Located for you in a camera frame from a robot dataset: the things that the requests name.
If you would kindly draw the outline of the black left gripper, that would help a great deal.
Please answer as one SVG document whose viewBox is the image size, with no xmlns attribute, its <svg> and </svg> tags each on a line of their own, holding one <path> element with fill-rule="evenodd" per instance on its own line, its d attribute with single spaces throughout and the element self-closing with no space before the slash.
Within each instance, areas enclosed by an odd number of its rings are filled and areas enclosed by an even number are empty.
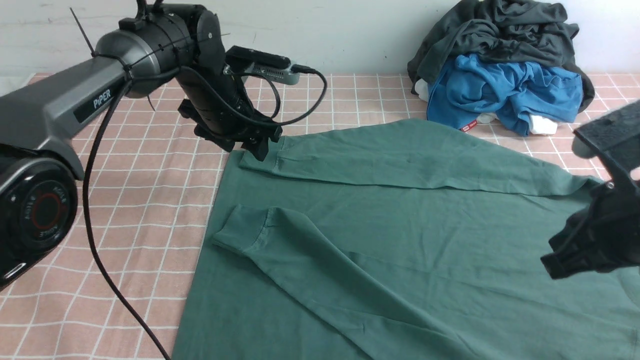
<svg viewBox="0 0 640 360">
<path fill-rule="evenodd" d="M 226 152 L 240 143 L 254 159 L 265 161 L 270 143 L 281 138 L 282 126 L 254 107 L 245 76 L 178 75 L 177 82 L 186 95 L 178 113 L 196 123 L 196 136 Z"/>
</svg>

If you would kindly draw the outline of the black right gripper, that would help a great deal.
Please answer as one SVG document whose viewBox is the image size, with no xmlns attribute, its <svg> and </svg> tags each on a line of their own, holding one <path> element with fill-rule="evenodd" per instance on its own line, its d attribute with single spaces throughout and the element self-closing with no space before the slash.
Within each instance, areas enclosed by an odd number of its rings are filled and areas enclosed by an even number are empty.
<svg viewBox="0 0 640 360">
<path fill-rule="evenodd" d="M 573 134 L 574 155 L 598 158 L 614 181 L 634 180 L 640 161 L 639 100 L 581 125 Z M 551 253 L 541 257 L 553 280 L 640 265 L 639 183 L 619 189 L 606 182 L 589 194 L 590 204 L 567 219 L 548 242 Z"/>
</svg>

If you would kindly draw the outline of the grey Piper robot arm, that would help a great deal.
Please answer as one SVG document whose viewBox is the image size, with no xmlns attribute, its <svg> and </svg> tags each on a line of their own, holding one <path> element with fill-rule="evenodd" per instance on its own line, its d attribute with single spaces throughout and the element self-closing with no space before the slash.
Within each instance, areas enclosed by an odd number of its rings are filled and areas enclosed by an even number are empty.
<svg viewBox="0 0 640 360">
<path fill-rule="evenodd" d="M 224 49 L 218 16 L 196 4 L 149 6 L 138 0 L 135 18 L 119 21 L 91 59 L 1 98 L 1 288 L 6 289 L 60 244 L 83 204 L 94 262 L 110 289 L 122 294 L 98 255 L 89 208 L 89 184 L 99 144 L 122 98 L 146 98 L 177 79 L 187 98 L 179 114 L 195 122 L 196 136 L 231 152 L 237 143 L 263 161 L 281 139 L 275 109 L 254 108 L 249 76 L 295 85 L 318 76 L 318 99 L 288 125 L 322 103 L 329 83 L 317 69 L 252 48 Z M 611 180 L 598 186 L 584 210 L 569 217 L 541 260 L 549 276 L 611 272 L 639 264 L 639 102 L 624 105 L 574 130 L 573 153 L 599 159 Z"/>
</svg>

